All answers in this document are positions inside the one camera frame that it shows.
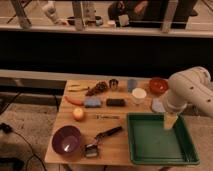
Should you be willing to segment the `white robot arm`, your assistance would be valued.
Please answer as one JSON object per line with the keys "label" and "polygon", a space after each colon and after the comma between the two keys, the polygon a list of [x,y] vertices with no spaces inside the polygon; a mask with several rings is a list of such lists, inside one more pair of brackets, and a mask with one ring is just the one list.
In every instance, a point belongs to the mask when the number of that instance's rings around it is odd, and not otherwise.
{"label": "white robot arm", "polygon": [[162,96],[165,130],[173,128],[188,103],[213,118],[213,91],[208,88],[210,81],[211,75],[204,67],[193,67],[169,77],[169,89]]}

